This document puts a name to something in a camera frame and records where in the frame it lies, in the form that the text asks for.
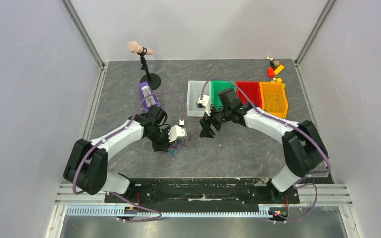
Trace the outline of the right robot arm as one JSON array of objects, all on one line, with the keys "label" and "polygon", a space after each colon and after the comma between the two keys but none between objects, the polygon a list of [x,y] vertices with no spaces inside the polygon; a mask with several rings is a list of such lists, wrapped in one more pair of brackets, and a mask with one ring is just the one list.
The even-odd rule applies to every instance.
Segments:
[{"label": "right robot arm", "polygon": [[262,132],[283,146],[285,165],[267,183],[267,197],[280,202],[287,191],[305,178],[315,167],[328,161],[326,147],[312,122],[288,121],[265,112],[252,103],[243,104],[233,88],[219,93],[223,107],[219,110],[207,95],[201,96],[197,106],[205,108],[200,120],[201,138],[214,138],[223,123],[233,122],[243,127]]}]

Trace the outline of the red toy block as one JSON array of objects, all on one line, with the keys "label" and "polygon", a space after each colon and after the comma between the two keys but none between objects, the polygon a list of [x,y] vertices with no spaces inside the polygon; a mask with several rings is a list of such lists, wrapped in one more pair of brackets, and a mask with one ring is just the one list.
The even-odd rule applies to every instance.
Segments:
[{"label": "red toy block", "polygon": [[268,76],[269,78],[273,78],[273,77],[275,76],[275,74],[274,74],[274,69],[273,69],[273,68],[269,67],[269,68],[267,69],[267,76]]}]

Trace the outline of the purple metronome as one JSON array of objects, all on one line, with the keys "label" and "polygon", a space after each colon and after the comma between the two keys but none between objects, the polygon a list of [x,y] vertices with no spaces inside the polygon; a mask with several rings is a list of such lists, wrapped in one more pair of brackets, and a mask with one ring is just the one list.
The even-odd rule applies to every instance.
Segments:
[{"label": "purple metronome", "polygon": [[[148,82],[140,83],[139,85],[139,95],[141,99],[144,99],[149,94],[153,93],[152,88],[149,86]],[[145,112],[148,112],[149,109],[152,106],[158,106],[161,107],[161,103],[159,102],[159,99],[155,95],[148,96],[145,101],[142,103],[142,109]]]}]

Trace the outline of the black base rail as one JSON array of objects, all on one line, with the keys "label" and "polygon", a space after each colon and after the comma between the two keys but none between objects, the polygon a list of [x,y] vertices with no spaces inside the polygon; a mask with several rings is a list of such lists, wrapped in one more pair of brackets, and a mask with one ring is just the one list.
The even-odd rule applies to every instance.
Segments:
[{"label": "black base rail", "polygon": [[254,212],[260,204],[298,204],[290,188],[274,195],[269,178],[133,178],[123,198],[159,212]]}]

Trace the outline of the pink microphone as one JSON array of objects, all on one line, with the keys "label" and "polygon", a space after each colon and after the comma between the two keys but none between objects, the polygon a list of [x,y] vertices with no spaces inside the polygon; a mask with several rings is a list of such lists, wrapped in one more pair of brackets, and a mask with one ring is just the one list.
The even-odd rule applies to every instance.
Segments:
[{"label": "pink microphone", "polygon": [[150,48],[146,48],[142,45],[140,45],[136,41],[128,42],[127,49],[132,53],[146,53],[147,55],[153,55],[154,51]]}]

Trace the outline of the white plastic bin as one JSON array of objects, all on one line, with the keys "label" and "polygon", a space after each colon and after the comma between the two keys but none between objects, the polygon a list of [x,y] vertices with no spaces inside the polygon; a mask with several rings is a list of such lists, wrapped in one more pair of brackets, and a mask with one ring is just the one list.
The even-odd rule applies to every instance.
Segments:
[{"label": "white plastic bin", "polygon": [[202,117],[204,115],[205,109],[199,108],[196,104],[200,99],[204,85],[205,81],[188,81],[186,105],[186,115],[188,117]]}]

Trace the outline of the yellow plastic bin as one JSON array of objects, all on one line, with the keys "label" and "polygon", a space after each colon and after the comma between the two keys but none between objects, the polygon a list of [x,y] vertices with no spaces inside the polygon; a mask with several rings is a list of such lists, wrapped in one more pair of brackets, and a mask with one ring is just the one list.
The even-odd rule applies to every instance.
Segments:
[{"label": "yellow plastic bin", "polygon": [[285,84],[260,82],[264,98],[263,110],[279,118],[286,119],[289,104],[285,92]]}]

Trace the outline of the black microphone stand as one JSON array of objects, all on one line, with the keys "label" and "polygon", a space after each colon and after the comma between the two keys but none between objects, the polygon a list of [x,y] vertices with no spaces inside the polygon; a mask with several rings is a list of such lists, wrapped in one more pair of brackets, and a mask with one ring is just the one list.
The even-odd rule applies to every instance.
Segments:
[{"label": "black microphone stand", "polygon": [[145,71],[145,75],[141,78],[140,83],[147,83],[152,90],[156,90],[161,85],[161,78],[155,73],[150,73],[144,54],[140,54],[141,70]]}]

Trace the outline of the yellow toy block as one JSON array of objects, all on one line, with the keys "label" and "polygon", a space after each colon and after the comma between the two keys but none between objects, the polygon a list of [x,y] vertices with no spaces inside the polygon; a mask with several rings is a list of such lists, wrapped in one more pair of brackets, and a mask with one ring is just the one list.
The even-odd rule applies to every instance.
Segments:
[{"label": "yellow toy block", "polygon": [[278,66],[278,67],[274,70],[274,74],[275,74],[275,75],[279,75],[279,74],[283,71],[284,68],[285,68],[285,67],[284,67],[283,65]]}]

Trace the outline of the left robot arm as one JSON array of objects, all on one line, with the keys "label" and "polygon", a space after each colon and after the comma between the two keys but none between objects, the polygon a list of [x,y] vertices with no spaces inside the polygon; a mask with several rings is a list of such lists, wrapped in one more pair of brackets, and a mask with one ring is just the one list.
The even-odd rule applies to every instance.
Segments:
[{"label": "left robot arm", "polygon": [[167,113],[158,106],[129,119],[116,130],[101,138],[74,143],[63,177],[89,195],[100,191],[115,192],[123,202],[134,200],[136,190],[131,180],[120,174],[108,172],[108,161],[128,145],[147,138],[155,152],[167,152],[172,145],[170,128],[166,125]]}]

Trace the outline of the green plastic bin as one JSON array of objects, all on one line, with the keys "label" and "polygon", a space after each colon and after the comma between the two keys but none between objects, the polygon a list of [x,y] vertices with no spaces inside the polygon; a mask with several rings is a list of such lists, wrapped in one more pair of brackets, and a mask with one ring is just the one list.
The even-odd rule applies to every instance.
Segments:
[{"label": "green plastic bin", "polygon": [[219,93],[228,88],[233,88],[234,90],[236,90],[236,87],[227,81],[211,81],[211,101],[212,104],[216,107],[216,109],[223,108],[223,104],[220,100]]}]

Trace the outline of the red plastic bin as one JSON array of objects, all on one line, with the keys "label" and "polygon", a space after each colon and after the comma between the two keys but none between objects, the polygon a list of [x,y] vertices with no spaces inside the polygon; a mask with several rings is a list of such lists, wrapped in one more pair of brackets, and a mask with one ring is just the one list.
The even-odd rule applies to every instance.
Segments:
[{"label": "red plastic bin", "polygon": [[236,81],[236,86],[239,87],[257,107],[264,108],[264,98],[261,92],[260,82]]}]

